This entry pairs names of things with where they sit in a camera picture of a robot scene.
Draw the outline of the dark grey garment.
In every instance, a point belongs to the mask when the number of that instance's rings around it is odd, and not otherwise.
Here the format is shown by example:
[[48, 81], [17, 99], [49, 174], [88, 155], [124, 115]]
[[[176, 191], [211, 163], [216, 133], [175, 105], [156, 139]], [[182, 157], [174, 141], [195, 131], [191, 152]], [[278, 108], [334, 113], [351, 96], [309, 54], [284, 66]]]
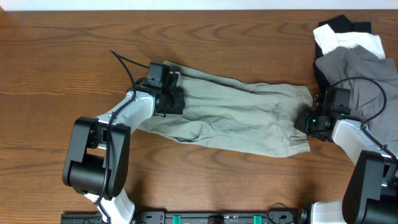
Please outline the dark grey garment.
[[351, 116], [368, 122], [371, 133], [397, 154], [397, 70], [394, 59], [379, 59], [362, 46], [337, 47], [315, 61], [329, 84], [349, 89]]

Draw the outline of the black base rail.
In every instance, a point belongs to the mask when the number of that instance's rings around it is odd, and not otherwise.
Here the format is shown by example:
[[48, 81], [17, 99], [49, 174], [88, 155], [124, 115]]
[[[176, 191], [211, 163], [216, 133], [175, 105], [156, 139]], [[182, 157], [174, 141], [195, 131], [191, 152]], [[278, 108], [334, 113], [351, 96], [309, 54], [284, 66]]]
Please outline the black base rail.
[[147, 211], [133, 215], [131, 224], [303, 224], [310, 222], [308, 208], [288, 208], [273, 204], [265, 212], [188, 213]]

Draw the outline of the khaki grey shorts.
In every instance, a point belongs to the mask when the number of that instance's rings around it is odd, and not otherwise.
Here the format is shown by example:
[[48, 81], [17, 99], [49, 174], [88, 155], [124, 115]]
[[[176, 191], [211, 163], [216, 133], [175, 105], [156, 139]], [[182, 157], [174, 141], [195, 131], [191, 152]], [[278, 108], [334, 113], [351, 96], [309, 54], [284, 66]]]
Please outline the khaki grey shorts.
[[312, 105], [307, 87], [243, 83], [164, 62], [182, 75], [182, 114], [153, 116], [139, 129], [182, 144], [290, 157], [310, 151], [306, 134], [294, 128], [298, 113]]

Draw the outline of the black garment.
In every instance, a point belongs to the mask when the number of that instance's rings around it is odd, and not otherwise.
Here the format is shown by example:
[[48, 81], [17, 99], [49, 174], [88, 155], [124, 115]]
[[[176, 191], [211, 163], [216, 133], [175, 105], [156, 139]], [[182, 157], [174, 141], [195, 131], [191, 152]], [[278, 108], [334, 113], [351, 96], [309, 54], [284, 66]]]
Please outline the black garment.
[[[322, 21], [318, 24], [319, 27], [328, 24], [333, 31], [336, 33], [346, 33], [346, 32], [364, 32], [371, 34], [371, 23], [370, 22], [351, 22], [345, 15], [340, 15], [329, 19], [327, 21]], [[329, 86], [329, 82], [324, 76], [324, 74], [318, 69], [315, 62], [313, 63], [313, 73], [315, 80], [318, 83], [318, 87], [321, 92], [324, 92]]]

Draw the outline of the white shirt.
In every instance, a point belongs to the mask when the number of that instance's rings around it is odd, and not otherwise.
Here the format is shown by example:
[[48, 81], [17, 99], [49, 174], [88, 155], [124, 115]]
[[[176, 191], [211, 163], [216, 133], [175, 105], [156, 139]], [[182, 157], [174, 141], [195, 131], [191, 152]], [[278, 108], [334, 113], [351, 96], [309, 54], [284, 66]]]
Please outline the white shirt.
[[381, 38], [378, 35], [365, 32], [335, 33], [328, 24], [316, 28], [313, 31], [313, 35], [323, 55], [328, 54], [337, 47], [353, 49], [360, 45], [379, 59], [385, 59], [386, 57]]

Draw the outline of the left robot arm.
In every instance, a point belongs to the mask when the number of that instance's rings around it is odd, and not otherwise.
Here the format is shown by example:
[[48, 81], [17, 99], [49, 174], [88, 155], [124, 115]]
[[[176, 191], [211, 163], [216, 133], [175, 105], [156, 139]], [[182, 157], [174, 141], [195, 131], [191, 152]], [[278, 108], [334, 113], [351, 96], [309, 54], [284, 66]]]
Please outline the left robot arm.
[[152, 62], [125, 98], [95, 118], [79, 117], [72, 129], [63, 183], [91, 200], [98, 213], [63, 214], [61, 223], [132, 223], [135, 205], [124, 189], [131, 134], [157, 115], [182, 114], [182, 75]]

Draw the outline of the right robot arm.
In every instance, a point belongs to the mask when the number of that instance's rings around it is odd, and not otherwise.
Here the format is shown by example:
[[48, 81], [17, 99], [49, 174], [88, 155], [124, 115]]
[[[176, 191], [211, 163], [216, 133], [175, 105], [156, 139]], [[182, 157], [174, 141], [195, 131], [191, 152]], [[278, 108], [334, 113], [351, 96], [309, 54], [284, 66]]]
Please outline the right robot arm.
[[351, 92], [331, 87], [316, 108], [304, 108], [294, 127], [335, 143], [354, 164], [343, 199], [301, 209], [296, 223], [397, 223], [397, 156], [350, 115]]

